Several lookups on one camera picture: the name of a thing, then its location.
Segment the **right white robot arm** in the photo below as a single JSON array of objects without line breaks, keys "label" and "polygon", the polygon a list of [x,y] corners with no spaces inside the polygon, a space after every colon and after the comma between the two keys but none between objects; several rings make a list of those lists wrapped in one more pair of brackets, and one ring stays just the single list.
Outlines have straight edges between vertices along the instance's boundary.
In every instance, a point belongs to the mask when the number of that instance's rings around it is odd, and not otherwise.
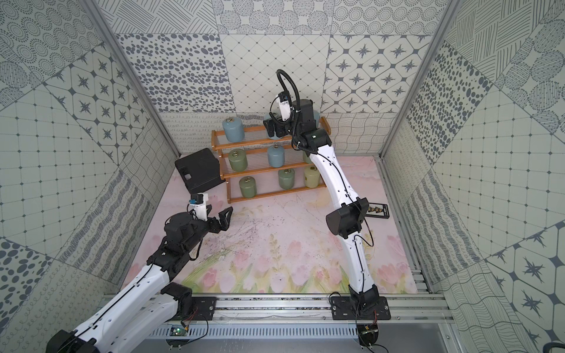
[{"label": "right white robot arm", "polygon": [[380,300],[378,288],[369,272],[361,234],[369,202],[359,197],[350,185],[335,155],[329,133],[316,124],[313,102],[293,101],[280,94],[274,100],[279,113],[270,112],[263,122],[270,137],[290,136],[291,147],[303,151],[320,172],[333,202],[326,215],[328,229],[343,244],[347,253],[350,301],[356,310],[368,310]]}]

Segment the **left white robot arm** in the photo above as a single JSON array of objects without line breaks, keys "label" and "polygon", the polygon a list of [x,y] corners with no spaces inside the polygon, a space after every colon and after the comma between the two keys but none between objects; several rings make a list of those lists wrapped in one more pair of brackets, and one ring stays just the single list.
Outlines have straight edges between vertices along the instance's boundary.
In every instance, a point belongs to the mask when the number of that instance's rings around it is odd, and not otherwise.
[{"label": "left white robot arm", "polygon": [[147,264],[102,309],[71,332],[60,330],[48,342],[47,352],[131,352],[169,319],[195,317],[192,290],[175,282],[195,258],[208,233],[230,227],[232,207],[208,215],[210,207],[177,213],[164,224],[165,236]]}]

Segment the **wooden three-tier shelf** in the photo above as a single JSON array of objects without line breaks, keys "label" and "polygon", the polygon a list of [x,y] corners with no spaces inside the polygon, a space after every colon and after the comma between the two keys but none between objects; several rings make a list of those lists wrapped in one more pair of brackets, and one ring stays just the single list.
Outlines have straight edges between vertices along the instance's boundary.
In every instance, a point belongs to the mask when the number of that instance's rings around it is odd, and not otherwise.
[{"label": "wooden three-tier shelf", "polygon": [[211,147],[218,154],[220,177],[226,181],[227,202],[246,201],[244,181],[255,185],[256,199],[308,191],[304,170],[313,166],[301,151],[294,150],[291,138],[272,140],[262,126],[244,129],[241,142],[228,141],[224,131],[211,133]]}]

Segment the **green canister middle right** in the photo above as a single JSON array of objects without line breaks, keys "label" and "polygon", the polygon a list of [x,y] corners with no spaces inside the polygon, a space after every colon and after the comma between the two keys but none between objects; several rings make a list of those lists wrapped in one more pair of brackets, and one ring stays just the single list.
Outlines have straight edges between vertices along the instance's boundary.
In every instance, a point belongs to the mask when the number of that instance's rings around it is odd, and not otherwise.
[{"label": "green canister middle right", "polygon": [[310,160],[309,155],[308,155],[305,151],[303,151],[303,161],[304,161],[305,163],[307,163],[307,164],[312,164],[312,163],[313,163],[313,162]]}]

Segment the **green canister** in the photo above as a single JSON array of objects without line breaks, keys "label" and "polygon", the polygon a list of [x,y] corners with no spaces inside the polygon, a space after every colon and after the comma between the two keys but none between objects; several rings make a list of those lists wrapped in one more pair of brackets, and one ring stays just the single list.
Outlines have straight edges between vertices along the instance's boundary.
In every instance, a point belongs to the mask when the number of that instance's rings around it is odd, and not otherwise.
[{"label": "green canister", "polygon": [[279,186],[283,190],[291,190],[295,183],[294,169],[281,169],[278,171]]},{"label": "green canister", "polygon": [[254,198],[257,195],[256,181],[252,176],[242,177],[239,180],[239,187],[241,189],[242,197],[246,199]]},{"label": "green canister", "polygon": [[243,149],[233,149],[228,154],[231,169],[235,172],[243,172],[248,167],[247,153]]},{"label": "green canister", "polygon": [[310,160],[309,155],[308,155],[305,151],[303,151],[303,161],[304,161],[305,163],[307,163],[307,164],[312,164],[312,163],[313,163],[313,162]]}]

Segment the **green canister bottom left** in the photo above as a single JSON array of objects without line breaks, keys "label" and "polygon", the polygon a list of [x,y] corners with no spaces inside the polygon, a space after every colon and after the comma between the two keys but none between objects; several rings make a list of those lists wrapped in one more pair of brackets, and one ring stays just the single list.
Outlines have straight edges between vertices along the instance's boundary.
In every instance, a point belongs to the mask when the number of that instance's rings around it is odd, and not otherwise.
[{"label": "green canister bottom left", "polygon": [[257,195],[256,181],[252,176],[242,177],[239,180],[239,187],[241,189],[242,197],[246,199],[254,198]]}]

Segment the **pale yellow canister bottom right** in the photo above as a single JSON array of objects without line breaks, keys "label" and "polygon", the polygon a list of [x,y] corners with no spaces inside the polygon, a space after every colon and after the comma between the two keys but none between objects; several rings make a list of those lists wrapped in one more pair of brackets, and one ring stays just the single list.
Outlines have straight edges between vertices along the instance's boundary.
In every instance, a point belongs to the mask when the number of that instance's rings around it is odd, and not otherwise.
[{"label": "pale yellow canister bottom right", "polygon": [[320,183],[320,172],[316,166],[308,166],[304,169],[304,184],[307,188],[317,188]]}]

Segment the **green canister bottom centre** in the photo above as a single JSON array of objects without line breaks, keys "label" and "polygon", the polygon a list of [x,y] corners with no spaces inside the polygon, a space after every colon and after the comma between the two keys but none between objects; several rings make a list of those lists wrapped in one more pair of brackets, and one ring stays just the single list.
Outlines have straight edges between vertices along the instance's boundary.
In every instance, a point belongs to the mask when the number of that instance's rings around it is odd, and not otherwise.
[{"label": "green canister bottom centre", "polygon": [[295,183],[294,169],[281,169],[278,171],[279,186],[283,190],[291,190]]}]

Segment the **green canister middle left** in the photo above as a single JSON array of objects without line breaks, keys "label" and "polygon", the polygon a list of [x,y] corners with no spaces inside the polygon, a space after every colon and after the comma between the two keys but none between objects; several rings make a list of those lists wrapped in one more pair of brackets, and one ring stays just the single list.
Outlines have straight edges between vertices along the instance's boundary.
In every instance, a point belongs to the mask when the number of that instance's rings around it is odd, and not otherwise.
[{"label": "green canister middle left", "polygon": [[231,169],[235,172],[243,172],[248,167],[247,153],[243,149],[233,149],[228,154]]}]

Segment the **black plastic case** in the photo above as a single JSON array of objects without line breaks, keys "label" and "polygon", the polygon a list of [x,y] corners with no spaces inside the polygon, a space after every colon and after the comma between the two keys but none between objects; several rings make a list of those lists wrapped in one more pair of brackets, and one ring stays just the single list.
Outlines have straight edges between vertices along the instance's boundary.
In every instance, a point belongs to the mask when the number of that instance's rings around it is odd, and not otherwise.
[{"label": "black plastic case", "polygon": [[209,148],[180,158],[175,167],[190,194],[204,193],[225,182],[219,160]]}]

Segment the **black terminal board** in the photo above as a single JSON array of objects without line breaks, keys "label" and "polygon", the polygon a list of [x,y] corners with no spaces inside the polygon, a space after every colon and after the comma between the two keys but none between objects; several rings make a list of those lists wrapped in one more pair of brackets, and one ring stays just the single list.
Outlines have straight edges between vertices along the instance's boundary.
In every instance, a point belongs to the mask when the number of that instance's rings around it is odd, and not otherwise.
[{"label": "black terminal board", "polygon": [[369,208],[366,214],[367,217],[377,219],[389,219],[390,212],[387,204],[369,203]]}]

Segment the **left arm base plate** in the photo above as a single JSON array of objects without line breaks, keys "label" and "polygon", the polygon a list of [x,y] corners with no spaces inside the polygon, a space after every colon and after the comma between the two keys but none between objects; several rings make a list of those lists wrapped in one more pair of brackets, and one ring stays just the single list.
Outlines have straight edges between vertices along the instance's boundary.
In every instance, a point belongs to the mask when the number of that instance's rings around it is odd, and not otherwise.
[{"label": "left arm base plate", "polygon": [[188,321],[189,319],[193,319],[211,321],[216,310],[217,300],[217,297],[191,297],[189,299],[181,299],[175,320]]}]

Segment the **aluminium mounting rail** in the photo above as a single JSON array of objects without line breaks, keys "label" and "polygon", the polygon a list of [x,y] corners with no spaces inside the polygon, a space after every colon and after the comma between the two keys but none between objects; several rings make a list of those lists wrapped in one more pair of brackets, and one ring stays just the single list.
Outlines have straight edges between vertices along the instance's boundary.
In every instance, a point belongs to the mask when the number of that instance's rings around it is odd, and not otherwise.
[{"label": "aluminium mounting rail", "polygon": [[[329,294],[195,294],[217,297],[212,324],[325,323],[335,321]],[[391,320],[384,324],[453,324],[455,319],[441,294],[385,294]],[[359,320],[360,323],[372,323]]]}]

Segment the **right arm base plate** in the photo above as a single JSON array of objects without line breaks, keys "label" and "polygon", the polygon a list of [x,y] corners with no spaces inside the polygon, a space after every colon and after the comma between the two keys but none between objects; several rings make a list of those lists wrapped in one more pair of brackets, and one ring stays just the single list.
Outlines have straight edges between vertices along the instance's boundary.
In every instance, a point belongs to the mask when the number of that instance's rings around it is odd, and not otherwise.
[{"label": "right arm base plate", "polygon": [[391,320],[391,312],[387,298],[379,297],[372,304],[354,305],[349,296],[330,296],[330,310],[335,321],[388,321]]}]

